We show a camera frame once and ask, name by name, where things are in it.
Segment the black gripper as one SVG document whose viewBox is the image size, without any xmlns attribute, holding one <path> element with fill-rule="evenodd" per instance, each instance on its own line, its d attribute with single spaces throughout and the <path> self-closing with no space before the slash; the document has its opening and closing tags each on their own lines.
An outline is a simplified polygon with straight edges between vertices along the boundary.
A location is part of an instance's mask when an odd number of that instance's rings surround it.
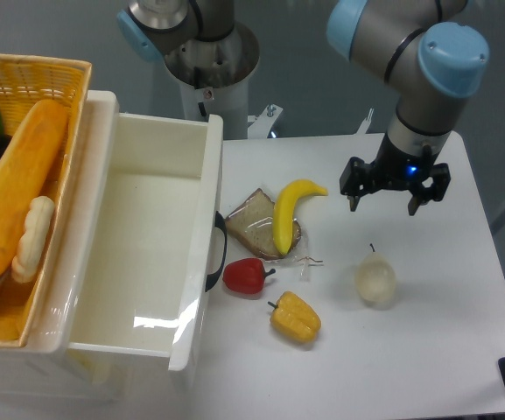
<svg viewBox="0 0 505 420">
<path fill-rule="evenodd" d="M 367 163 L 351 157 L 340 175 L 340 193 L 347 196 L 351 212 L 355 212 L 361 197 L 381 190 L 408 191 L 412 194 L 408 214 L 414 216 L 428 201 L 445 197 L 451 176 L 447 164 L 436 162 L 438 154 L 429 144 L 417 147 L 411 155 L 397 148 L 384 136 L 376 158 Z"/>
</svg>

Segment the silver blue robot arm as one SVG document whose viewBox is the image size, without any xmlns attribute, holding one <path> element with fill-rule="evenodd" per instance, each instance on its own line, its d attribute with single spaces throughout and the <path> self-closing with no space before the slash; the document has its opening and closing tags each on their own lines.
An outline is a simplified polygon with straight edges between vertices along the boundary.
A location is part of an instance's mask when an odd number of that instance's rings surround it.
<svg viewBox="0 0 505 420">
<path fill-rule="evenodd" d="M 438 162 L 489 60 L 487 41 L 453 17 L 463 1 L 340 1 L 326 26 L 329 45 L 399 93 L 374 161 L 351 158 L 340 192 L 351 207 L 381 190 L 407 191 L 414 214 L 444 198 L 450 182 Z M 249 133 L 249 78 L 259 44 L 230 1 L 131 1 L 117 24 L 146 61 L 161 61 L 178 82 L 186 118 L 217 115 L 227 139 Z"/>
</svg>

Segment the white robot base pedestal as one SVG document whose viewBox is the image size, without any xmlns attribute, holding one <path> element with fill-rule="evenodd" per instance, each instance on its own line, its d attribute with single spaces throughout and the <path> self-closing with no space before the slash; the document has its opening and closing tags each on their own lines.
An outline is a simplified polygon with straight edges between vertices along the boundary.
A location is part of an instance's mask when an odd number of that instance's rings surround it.
<svg viewBox="0 0 505 420">
<path fill-rule="evenodd" d="M 276 126 L 284 109 L 268 104 L 258 115 L 249 114 L 249 80 L 228 87 L 194 87 L 177 81 L 184 117 L 187 120 L 207 121 L 210 115 L 223 120 L 225 140 L 276 138 Z"/>
</svg>

